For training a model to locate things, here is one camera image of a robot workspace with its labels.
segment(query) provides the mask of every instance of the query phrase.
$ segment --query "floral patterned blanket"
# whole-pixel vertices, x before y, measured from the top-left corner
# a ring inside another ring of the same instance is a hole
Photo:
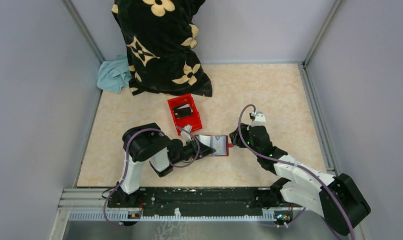
[[[192,51],[192,23],[205,0],[115,0],[114,18],[125,39],[133,95],[143,92],[211,97],[212,85]]]

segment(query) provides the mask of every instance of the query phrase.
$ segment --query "light blue cloth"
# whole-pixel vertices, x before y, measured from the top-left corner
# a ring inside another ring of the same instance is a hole
[[[118,55],[115,61],[104,61],[98,71],[97,87],[119,94],[122,87],[129,86],[131,73],[126,56]]]

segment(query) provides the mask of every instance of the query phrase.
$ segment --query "gray wall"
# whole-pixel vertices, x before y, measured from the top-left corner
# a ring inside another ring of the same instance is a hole
[[[126,54],[113,0],[72,0],[106,59]],[[204,63],[305,59],[334,0],[207,0],[194,17]]]
[[[346,1],[308,69],[371,238],[403,239],[403,0]]]
[[[80,164],[98,67],[61,1],[0,1],[0,240],[48,237]]]

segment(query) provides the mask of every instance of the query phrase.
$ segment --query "red plastic tray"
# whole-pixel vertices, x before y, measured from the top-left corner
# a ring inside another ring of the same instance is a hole
[[[169,104],[170,113],[172,115],[173,122],[175,123],[176,126],[183,128],[186,125],[190,124],[192,126],[191,131],[195,131],[195,130],[203,128],[203,125],[201,124],[201,120],[200,120],[200,114],[198,113],[198,110],[195,107],[194,99],[192,98],[190,93],[169,99],[169,100],[167,100],[167,103]],[[191,107],[191,109],[193,111],[192,115],[176,119],[175,115],[173,114],[172,108],[182,106],[185,104],[189,104],[189,106]],[[178,135],[181,135],[181,131],[179,129],[176,129],[176,130],[178,132]]]

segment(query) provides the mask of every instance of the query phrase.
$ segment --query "beige tabletop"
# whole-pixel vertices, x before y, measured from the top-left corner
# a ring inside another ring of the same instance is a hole
[[[200,135],[228,135],[238,125],[244,106],[255,104],[266,116],[274,145],[319,171],[324,160],[296,64],[204,65],[213,84],[213,97],[193,95],[203,129]],[[178,138],[165,94],[132,96],[104,91],[83,160],[78,186],[113,186],[123,168],[123,133],[157,123],[170,138]],[[250,123],[248,111],[243,122]],[[187,168],[175,168],[159,178],[145,163],[144,187],[261,187],[278,179],[259,165],[249,150],[233,147],[229,156],[206,157]]]

